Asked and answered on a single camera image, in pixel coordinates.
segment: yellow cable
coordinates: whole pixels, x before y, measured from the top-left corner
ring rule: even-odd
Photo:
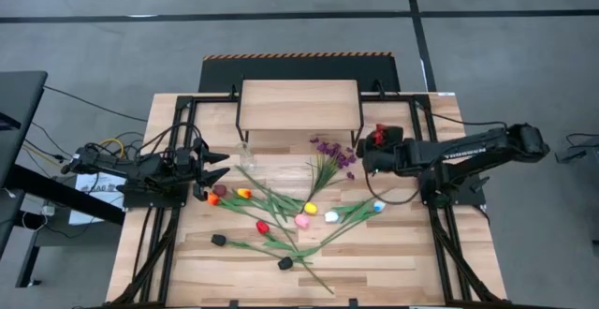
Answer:
[[[117,140],[117,139],[102,140],[102,141],[100,141],[100,143],[98,145],[106,144],[108,146],[108,145],[111,145],[113,142],[119,144],[119,146],[121,147],[121,158],[123,158],[124,157],[124,145],[120,140]]]
[[[27,146],[26,144],[23,144],[22,147],[27,149],[27,151],[30,151],[30,152],[34,153],[35,155],[39,156],[40,158],[44,159],[45,161],[49,162],[50,164],[54,165],[55,167],[61,168],[60,165],[54,163],[52,160],[50,160],[44,154],[41,154],[40,152],[38,152],[36,149],[32,149],[31,147]]]

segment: concrete floor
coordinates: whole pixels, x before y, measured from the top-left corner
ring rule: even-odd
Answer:
[[[599,0],[418,1],[421,10],[599,8]],[[0,17],[408,8],[407,0],[0,0]],[[438,90],[457,93],[464,120],[528,122],[541,128],[553,149],[564,145],[568,133],[599,129],[593,118],[598,17],[423,24]],[[0,71],[46,70],[49,86],[141,117],[154,93],[195,92],[206,54],[330,51],[394,52],[402,89],[425,89],[410,19],[0,24]],[[145,128],[52,92],[44,95],[35,120],[68,150]],[[28,139],[51,149],[34,128]],[[19,162],[37,169],[24,155]],[[594,173],[580,164],[557,165],[548,156],[534,167],[510,164],[490,174],[485,191],[491,230],[514,302],[599,306],[599,257],[589,234],[591,215],[599,213]],[[29,235],[15,229],[0,262],[3,308],[104,301],[116,244],[42,249],[35,277],[44,284],[15,289]]]

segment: warning tape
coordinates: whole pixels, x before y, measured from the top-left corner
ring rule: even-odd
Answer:
[[[206,55],[204,60],[301,58],[301,57],[340,57],[340,56],[393,56],[390,51],[346,51],[346,52],[281,52],[260,54]]]

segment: red tulip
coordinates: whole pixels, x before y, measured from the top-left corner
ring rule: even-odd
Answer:
[[[265,223],[262,220],[258,220],[256,222],[256,228],[258,229],[258,232],[260,232],[260,234],[262,235],[266,235],[270,231],[269,224]]]

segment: black tulip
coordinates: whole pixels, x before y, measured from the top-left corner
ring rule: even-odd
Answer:
[[[214,235],[212,235],[212,243],[216,244],[217,246],[222,247],[226,243],[226,236],[220,235],[220,234],[214,234]]]
[[[279,265],[279,269],[281,271],[286,271],[289,268],[293,267],[293,260],[291,259],[291,257],[283,257],[281,261],[279,261],[279,263],[277,264]]]

